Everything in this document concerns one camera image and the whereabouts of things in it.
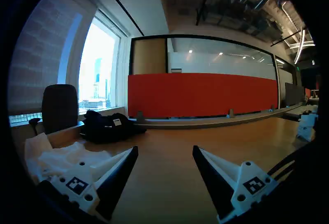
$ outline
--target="black office chair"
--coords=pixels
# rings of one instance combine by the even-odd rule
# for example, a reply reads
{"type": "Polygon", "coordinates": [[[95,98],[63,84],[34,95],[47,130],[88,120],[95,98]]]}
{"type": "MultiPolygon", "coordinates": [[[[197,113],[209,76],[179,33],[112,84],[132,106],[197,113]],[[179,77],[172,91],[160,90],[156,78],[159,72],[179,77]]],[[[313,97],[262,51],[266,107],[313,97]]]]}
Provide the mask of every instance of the black office chair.
{"type": "MultiPolygon", "coordinates": [[[[39,118],[29,120],[35,135],[39,118]]],[[[42,123],[46,134],[77,125],[78,97],[74,86],[55,84],[47,86],[42,99],[42,123]]]]}

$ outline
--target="desk surface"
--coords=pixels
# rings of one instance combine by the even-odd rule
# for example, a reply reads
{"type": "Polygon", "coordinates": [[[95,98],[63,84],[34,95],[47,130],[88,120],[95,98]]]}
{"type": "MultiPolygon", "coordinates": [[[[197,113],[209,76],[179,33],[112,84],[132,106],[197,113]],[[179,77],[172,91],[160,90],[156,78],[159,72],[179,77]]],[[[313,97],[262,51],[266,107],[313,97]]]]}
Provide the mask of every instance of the desk surface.
{"type": "Polygon", "coordinates": [[[138,146],[139,156],[111,223],[216,224],[215,207],[192,157],[193,145],[236,164],[254,161],[268,171],[304,145],[295,138],[297,128],[298,122],[268,118],[228,127],[148,130],[105,145],[80,142],[87,150],[111,155],[138,146]]]}

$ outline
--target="orange partition panel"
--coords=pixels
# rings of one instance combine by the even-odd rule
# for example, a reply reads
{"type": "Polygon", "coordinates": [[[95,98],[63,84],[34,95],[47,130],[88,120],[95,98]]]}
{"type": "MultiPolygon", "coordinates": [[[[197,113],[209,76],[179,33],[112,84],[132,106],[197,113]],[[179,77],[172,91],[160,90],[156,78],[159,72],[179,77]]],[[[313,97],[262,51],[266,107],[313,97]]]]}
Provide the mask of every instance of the orange partition panel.
{"type": "Polygon", "coordinates": [[[311,97],[311,90],[309,90],[308,88],[305,88],[305,94],[308,98],[311,97]]]}
{"type": "Polygon", "coordinates": [[[128,76],[128,113],[144,117],[249,113],[278,105],[275,80],[230,74],[171,73],[128,76]]]}

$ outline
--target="sky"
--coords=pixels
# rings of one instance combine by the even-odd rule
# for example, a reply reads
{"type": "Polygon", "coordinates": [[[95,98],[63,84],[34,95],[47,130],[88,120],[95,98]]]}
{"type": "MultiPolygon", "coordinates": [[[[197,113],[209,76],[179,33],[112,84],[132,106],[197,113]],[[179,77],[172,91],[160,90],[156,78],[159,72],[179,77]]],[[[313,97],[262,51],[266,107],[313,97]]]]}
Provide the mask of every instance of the sky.
{"type": "Polygon", "coordinates": [[[115,39],[91,23],[83,48],[79,73],[79,100],[92,98],[94,95],[95,61],[101,58],[100,95],[105,96],[105,80],[111,83],[112,59],[115,39]]]}

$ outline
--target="black backpack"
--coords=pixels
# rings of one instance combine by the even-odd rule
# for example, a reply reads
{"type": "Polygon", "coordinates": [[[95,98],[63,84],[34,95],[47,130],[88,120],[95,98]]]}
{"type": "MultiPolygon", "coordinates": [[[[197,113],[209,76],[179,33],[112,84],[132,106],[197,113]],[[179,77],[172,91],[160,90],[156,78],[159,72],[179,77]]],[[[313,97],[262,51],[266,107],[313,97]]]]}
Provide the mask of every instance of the black backpack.
{"type": "Polygon", "coordinates": [[[117,142],[146,131],[121,113],[102,116],[88,110],[84,116],[86,119],[83,120],[85,125],[81,129],[81,135],[92,143],[117,142]]]}

